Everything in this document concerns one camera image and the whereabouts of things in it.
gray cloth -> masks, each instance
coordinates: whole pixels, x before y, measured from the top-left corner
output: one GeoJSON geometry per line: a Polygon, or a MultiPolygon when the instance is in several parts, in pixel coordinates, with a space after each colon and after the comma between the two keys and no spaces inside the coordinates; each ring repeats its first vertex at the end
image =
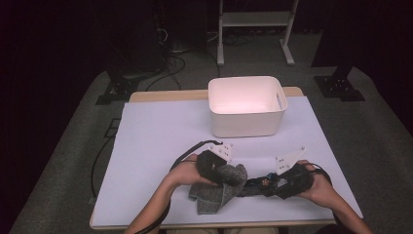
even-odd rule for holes
{"type": "Polygon", "coordinates": [[[216,214],[244,188],[247,180],[244,165],[238,164],[234,167],[227,164],[219,167],[217,171],[224,178],[222,186],[196,183],[189,190],[189,198],[197,201],[199,215],[216,214]]]}

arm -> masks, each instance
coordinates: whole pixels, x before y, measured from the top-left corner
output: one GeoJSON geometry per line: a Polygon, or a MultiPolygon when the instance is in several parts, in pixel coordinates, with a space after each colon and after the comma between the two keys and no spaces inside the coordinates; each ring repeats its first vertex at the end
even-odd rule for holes
{"type": "MultiPolygon", "coordinates": [[[[136,233],[152,224],[167,207],[173,191],[180,185],[190,185],[197,182],[216,185],[201,177],[195,166],[197,155],[193,154],[170,171],[159,184],[146,206],[130,224],[125,234],[136,233]]],[[[158,233],[159,226],[150,233],[158,233]]]]}
{"type": "MultiPolygon", "coordinates": [[[[307,165],[306,167],[309,170],[314,169],[311,165],[307,165]]],[[[299,196],[307,198],[319,206],[331,209],[343,225],[351,231],[357,234],[373,233],[323,175],[314,175],[313,186],[309,190],[299,194],[299,196]]]]}

white tabletop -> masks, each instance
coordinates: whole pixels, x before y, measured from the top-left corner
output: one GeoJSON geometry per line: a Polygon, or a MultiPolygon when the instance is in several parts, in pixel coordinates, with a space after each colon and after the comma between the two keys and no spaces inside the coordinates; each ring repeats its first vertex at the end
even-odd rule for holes
{"type": "MultiPolygon", "coordinates": [[[[287,97],[279,130],[273,136],[216,138],[210,131],[207,100],[126,103],[112,157],[103,180],[91,227],[128,226],[144,207],[174,160],[200,141],[216,139],[232,143],[231,165],[244,164],[248,177],[275,170],[275,157],[302,146],[302,159],[322,166],[337,192],[358,215],[362,213],[319,126],[306,97],[287,97]]],[[[196,153],[201,153],[207,145],[196,153]]],[[[163,227],[243,226],[331,221],[332,213],[298,197],[234,198],[218,214],[197,214],[196,202],[188,199],[190,186],[177,188],[163,227]]]]}

black curtain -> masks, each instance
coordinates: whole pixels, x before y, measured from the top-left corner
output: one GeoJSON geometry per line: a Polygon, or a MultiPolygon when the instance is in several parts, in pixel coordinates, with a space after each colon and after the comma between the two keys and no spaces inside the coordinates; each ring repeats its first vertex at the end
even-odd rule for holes
{"type": "Polygon", "coordinates": [[[8,233],[113,52],[89,1],[7,0],[0,9],[0,232],[8,233]]]}
{"type": "Polygon", "coordinates": [[[413,15],[405,0],[335,0],[313,66],[350,63],[413,135],[413,15]]]}

storage bin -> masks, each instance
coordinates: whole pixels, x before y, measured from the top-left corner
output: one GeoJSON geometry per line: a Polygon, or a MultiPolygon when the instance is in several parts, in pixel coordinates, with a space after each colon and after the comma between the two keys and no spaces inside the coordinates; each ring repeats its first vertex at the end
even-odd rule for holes
{"type": "Polygon", "coordinates": [[[213,79],[208,84],[211,130],[216,137],[262,137],[277,132],[287,102],[271,76],[213,79]]]}

